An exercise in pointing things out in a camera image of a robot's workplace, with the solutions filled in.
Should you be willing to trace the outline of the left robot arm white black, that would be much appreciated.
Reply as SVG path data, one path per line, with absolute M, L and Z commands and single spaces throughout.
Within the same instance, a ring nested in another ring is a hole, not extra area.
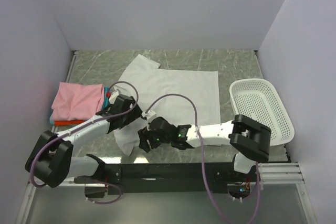
M 66 131 L 43 132 L 31 152 L 25 169 L 30 182 L 37 188 L 55 188 L 68 177 L 86 176 L 91 182 L 105 180 L 106 164 L 100 158 L 88 154 L 73 157 L 73 152 L 98 137 L 129 125 L 141 117 L 138 97 L 123 94 L 92 118 Z

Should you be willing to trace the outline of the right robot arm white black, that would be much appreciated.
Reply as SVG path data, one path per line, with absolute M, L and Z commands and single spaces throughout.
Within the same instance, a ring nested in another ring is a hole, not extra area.
M 212 125 L 170 124 L 163 117 L 150 118 L 147 126 L 138 130 L 139 148 L 145 152 L 169 144 L 178 150 L 205 145 L 229 145 L 238 151 L 233 159 L 230 175 L 241 182 L 255 163 L 269 161 L 271 129 L 245 115 L 238 114 L 232 121 Z

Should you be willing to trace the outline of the white t shirt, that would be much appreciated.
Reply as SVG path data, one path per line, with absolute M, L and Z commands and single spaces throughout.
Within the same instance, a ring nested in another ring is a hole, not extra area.
M 220 123 L 218 71 L 163 70 L 138 55 L 114 87 L 174 125 Z

